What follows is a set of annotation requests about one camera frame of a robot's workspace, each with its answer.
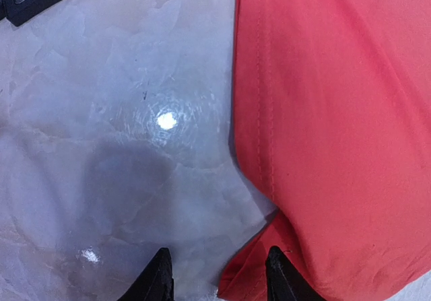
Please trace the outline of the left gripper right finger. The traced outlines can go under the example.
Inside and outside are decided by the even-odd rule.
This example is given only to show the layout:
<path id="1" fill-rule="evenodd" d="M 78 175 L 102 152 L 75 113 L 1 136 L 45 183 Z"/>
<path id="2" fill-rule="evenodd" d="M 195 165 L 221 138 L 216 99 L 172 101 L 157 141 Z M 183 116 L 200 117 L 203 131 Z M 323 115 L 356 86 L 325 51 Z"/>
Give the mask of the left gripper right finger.
<path id="1" fill-rule="evenodd" d="M 325 301 L 300 275 L 278 246 L 265 262 L 268 301 Z"/>

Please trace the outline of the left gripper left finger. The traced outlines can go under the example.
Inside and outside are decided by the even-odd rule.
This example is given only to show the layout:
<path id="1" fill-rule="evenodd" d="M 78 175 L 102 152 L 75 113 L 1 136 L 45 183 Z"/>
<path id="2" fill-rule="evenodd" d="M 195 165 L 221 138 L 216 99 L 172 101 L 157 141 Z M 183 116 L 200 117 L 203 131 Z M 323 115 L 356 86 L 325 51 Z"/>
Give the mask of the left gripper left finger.
<path id="1" fill-rule="evenodd" d="M 160 248 L 118 301 L 174 301 L 172 257 Z"/>

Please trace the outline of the red t-shirt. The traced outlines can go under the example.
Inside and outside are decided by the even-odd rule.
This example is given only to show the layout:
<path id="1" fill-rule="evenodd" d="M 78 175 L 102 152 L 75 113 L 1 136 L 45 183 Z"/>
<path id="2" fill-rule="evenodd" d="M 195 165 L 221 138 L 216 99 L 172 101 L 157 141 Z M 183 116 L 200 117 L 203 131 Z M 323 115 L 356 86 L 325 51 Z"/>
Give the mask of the red t-shirt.
<path id="1" fill-rule="evenodd" d="M 281 251 L 326 300 L 386 300 L 430 270 L 430 0 L 236 0 L 234 144 L 277 214 L 226 266 L 267 297 Z"/>

